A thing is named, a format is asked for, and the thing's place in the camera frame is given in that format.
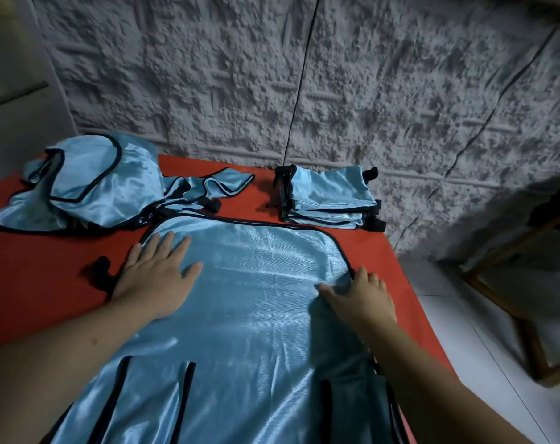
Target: red table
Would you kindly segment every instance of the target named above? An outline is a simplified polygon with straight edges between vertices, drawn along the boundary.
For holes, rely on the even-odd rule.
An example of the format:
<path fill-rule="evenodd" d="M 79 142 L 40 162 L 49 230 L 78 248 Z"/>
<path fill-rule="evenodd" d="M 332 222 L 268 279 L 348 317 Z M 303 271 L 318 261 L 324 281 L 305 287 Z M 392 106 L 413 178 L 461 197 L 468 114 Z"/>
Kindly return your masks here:
<path fill-rule="evenodd" d="M 225 166 L 254 173 L 255 180 L 242 193 L 221 200 L 223 206 L 218 215 L 279 222 L 276 208 L 268 207 L 274 193 L 271 170 L 173 156 L 159 156 L 159 164 L 168 176 L 202 176 Z M 0 208 L 12 193 L 22 188 L 17 176 L 0 181 Z M 401 327 L 452 371 L 385 235 L 363 230 L 326 230 L 338 240 L 354 269 L 364 265 L 387 283 Z M 117 231 L 84 238 L 0 232 L 0 344 L 100 306 L 105 293 L 92 288 L 81 270 L 105 255 L 112 261 L 113 271 L 117 271 L 130 246 L 144 231 Z"/>

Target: wooden chair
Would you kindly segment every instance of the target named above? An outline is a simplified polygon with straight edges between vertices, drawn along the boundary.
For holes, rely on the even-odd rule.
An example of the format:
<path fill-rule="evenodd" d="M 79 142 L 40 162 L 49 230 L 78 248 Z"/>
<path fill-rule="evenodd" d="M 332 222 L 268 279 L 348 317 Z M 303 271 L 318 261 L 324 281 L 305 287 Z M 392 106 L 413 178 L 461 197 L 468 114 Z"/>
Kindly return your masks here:
<path fill-rule="evenodd" d="M 484 297 L 491 300 L 495 305 L 508 313 L 514 320 L 516 329 L 521 338 L 522 345 L 525 349 L 528 364 L 531 369 L 533 378 L 545 386 L 554 386 L 560 383 L 560 364 L 550 366 L 541 340 L 537 333 L 537 328 L 531 319 L 529 319 L 520 309 L 513 303 L 498 295 L 489 285 L 480 279 L 480 274 L 491 266 L 508 259 L 516 254 L 522 247 L 526 246 L 533 238 L 542 231 L 553 229 L 560 224 L 560 215 L 552 218 L 540 227 L 532 228 L 518 238 L 501 246 L 493 253 L 486 255 L 483 260 L 479 261 L 473 268 L 461 274 L 461 278 L 471 287 L 481 293 Z"/>

